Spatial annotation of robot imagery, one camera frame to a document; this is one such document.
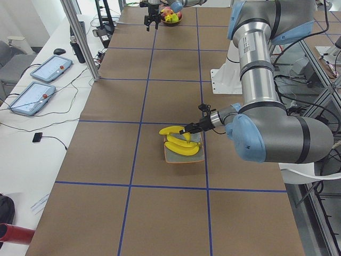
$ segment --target white desk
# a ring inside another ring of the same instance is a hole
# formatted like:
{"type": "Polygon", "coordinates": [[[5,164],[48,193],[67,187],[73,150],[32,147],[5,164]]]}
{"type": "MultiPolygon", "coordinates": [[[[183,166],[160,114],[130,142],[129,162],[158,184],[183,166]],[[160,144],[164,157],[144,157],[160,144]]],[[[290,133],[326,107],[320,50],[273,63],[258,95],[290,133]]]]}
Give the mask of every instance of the white desk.
{"type": "MultiPolygon", "coordinates": [[[[92,17],[80,15],[79,20],[86,23],[86,31],[89,30],[92,17]]],[[[99,38],[95,38],[89,30],[87,42],[93,56],[97,51],[103,49],[99,38]]],[[[60,24],[43,49],[37,55],[33,63],[43,63],[53,55],[53,50],[63,48],[66,53],[63,57],[71,59],[73,65],[62,76],[52,84],[57,90],[70,83],[76,78],[86,64],[80,64],[77,57],[73,55],[70,46],[69,22],[65,20],[60,24]]],[[[34,79],[29,75],[34,67],[28,69],[13,89],[12,93],[22,92],[34,79]]],[[[50,114],[43,117],[24,117],[11,113],[9,110],[0,111],[0,122],[21,129],[33,130],[56,122],[63,122],[69,119],[77,119],[84,108],[91,86],[90,72],[85,71],[74,85],[79,89],[76,100],[67,114],[50,114]]],[[[50,112],[64,112],[70,107],[76,89],[69,85],[49,101],[38,115],[50,112]]],[[[9,97],[6,103],[10,103],[15,97],[9,97]]],[[[53,125],[39,130],[43,136],[54,136],[63,141],[67,146],[70,144],[78,121],[53,125]]],[[[42,138],[39,143],[32,143],[35,132],[21,132],[12,128],[0,125],[0,193],[10,196],[15,203],[15,217],[13,224],[36,229],[42,211],[34,215],[30,209],[44,195],[50,193],[54,180],[58,174],[66,150],[56,139],[42,138]]],[[[0,249],[1,256],[25,255],[28,246],[4,243],[0,249]]]]}

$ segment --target red cylinder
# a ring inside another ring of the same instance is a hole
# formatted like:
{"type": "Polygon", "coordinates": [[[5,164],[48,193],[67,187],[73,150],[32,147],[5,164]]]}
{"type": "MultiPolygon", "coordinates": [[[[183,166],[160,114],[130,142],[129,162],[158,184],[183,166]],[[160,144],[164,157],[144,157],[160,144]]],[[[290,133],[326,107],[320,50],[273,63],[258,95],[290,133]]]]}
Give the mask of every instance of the red cylinder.
{"type": "Polygon", "coordinates": [[[0,242],[13,244],[30,244],[34,230],[22,228],[7,223],[0,224],[0,242]]]}

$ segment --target black mouse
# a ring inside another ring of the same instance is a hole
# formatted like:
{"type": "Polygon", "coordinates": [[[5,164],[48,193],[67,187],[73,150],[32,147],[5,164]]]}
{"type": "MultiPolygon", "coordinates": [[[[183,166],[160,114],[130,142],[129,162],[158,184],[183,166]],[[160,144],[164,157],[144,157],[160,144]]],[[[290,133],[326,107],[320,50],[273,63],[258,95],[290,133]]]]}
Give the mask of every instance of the black mouse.
{"type": "Polygon", "coordinates": [[[56,54],[56,55],[61,55],[63,53],[66,53],[66,51],[62,48],[57,48],[53,51],[53,54],[56,54]]]}

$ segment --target banana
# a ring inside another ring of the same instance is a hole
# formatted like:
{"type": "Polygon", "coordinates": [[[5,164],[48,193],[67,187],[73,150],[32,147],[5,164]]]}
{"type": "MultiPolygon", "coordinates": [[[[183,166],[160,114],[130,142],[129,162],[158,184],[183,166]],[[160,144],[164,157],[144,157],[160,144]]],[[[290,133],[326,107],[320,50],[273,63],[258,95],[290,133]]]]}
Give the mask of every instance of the banana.
{"type": "MultiPolygon", "coordinates": [[[[169,135],[172,133],[178,133],[179,134],[179,132],[183,129],[185,129],[185,127],[179,126],[179,125],[173,125],[173,126],[169,126],[169,127],[161,129],[159,131],[159,134],[160,135],[169,135]]],[[[189,132],[184,133],[183,136],[185,137],[185,140],[187,142],[191,141],[191,134],[189,132]]]]}
{"type": "Polygon", "coordinates": [[[172,143],[170,141],[166,141],[165,142],[165,146],[166,148],[168,148],[169,150],[178,153],[179,155],[184,155],[184,156],[192,156],[195,155],[199,149],[200,149],[200,143],[198,143],[196,146],[192,147],[192,148],[185,148],[182,146],[179,146],[175,143],[172,143]]]}
{"type": "Polygon", "coordinates": [[[192,147],[195,147],[198,142],[193,142],[193,141],[185,141],[185,140],[181,140],[181,139],[178,139],[170,134],[167,135],[167,140],[172,142],[172,143],[175,143],[179,146],[182,146],[182,147],[185,147],[185,148],[192,148],[192,147]]]}

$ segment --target tablet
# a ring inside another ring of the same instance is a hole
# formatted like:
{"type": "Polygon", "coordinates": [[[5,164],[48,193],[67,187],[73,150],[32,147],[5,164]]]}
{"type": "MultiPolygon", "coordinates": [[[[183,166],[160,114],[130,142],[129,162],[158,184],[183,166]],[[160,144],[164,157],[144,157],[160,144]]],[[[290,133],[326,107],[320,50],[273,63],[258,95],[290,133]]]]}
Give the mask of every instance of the tablet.
{"type": "Polygon", "coordinates": [[[53,55],[30,74],[38,80],[49,83],[57,79],[71,65],[72,60],[58,55],[53,55]]]}
{"type": "Polygon", "coordinates": [[[55,92],[55,86],[32,82],[20,95],[14,100],[9,109],[13,112],[33,116],[48,102],[55,92]]]}

